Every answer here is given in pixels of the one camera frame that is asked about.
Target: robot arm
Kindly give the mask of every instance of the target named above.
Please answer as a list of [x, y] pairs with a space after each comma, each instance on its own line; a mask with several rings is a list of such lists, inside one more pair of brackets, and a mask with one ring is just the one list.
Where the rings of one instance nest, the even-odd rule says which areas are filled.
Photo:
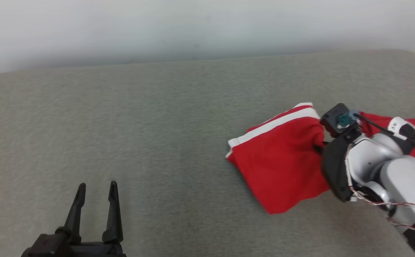
[[415, 251], [415, 158], [408, 155], [415, 127], [397, 117], [388, 131], [369, 138], [353, 113], [338, 104], [320, 121], [335, 138], [323, 152], [325, 179], [339, 200], [360, 198], [387, 212]]

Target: red and white wire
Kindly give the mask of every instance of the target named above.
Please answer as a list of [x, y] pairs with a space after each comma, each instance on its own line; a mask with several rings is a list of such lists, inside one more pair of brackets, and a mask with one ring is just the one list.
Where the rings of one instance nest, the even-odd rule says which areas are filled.
[[[396, 206], [403, 205], [403, 206], [406, 206], [408, 208], [415, 207], [415, 203], [384, 203], [384, 202], [381, 203], [381, 202], [373, 202], [371, 200], [366, 199], [357, 190], [355, 190], [353, 188], [353, 184], [352, 184], [352, 178], [351, 178], [351, 175], [350, 175], [349, 160], [348, 160], [348, 154], [349, 154], [349, 151], [352, 149], [352, 144], [350, 144], [347, 149], [348, 150], [346, 152], [346, 159], [344, 160], [345, 161], [345, 164], [346, 164], [346, 174], [347, 174], [347, 180], [348, 180], [347, 182], [348, 182], [348, 185], [349, 185], [349, 189], [353, 192], [353, 194], [357, 198], [365, 201], [366, 203], [368, 203], [370, 205], [374, 205], [374, 206], [378, 206], [378, 205], [396, 205]], [[412, 226], [412, 225], [409, 225], [409, 224], [404, 224], [404, 223], [397, 223], [392, 218], [390, 218], [388, 215], [385, 216], [385, 218], [387, 219], [387, 221], [389, 221], [390, 223], [392, 223], [394, 226], [406, 227], [406, 228], [408, 228], [410, 230], [414, 230], [415, 231], [415, 226]]]

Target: gray table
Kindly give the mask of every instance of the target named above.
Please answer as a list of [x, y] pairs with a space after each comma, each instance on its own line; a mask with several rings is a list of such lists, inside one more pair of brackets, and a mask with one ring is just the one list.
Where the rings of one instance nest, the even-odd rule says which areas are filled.
[[0, 256], [63, 225], [87, 184], [84, 240], [118, 182], [128, 256], [412, 256], [377, 208], [331, 192], [268, 215], [225, 160], [227, 140], [300, 102], [415, 117], [400, 50], [0, 74]]

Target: white wall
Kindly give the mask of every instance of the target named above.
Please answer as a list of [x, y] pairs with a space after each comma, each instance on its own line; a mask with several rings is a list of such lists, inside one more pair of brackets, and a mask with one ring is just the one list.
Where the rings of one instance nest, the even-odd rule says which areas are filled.
[[0, 0], [0, 72], [381, 47], [415, 0]]

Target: black cable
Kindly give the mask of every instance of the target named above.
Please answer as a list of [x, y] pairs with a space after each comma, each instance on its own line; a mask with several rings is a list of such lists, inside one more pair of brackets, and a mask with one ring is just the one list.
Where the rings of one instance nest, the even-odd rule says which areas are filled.
[[[354, 114], [353, 114], [353, 116], [358, 117], [358, 118], [360, 118], [360, 119], [362, 119], [362, 120], [364, 120], [364, 121], [368, 122], [369, 124], [373, 125], [374, 127], [377, 127], [379, 130], [381, 130], [382, 132], [384, 132], [384, 133], [386, 133], [386, 134], [389, 134], [389, 135], [391, 135], [391, 136], [393, 136], [393, 134], [394, 134], [394, 133], [393, 133], [393, 132], [391, 132], [390, 130], [386, 129], [385, 127], [381, 127], [381, 126], [379, 126], [376, 122], [373, 122], [372, 120], [368, 119], [367, 117], [365, 117], [365, 116], [363, 116], [363, 115], [361, 115], [361, 114], [354, 113]], [[411, 138], [407, 138], [407, 137], [406, 137], [406, 141], [408, 141], [408, 142], [411, 142], [411, 143], [415, 144], [415, 140], [413, 140], [413, 139], [411, 139]]]

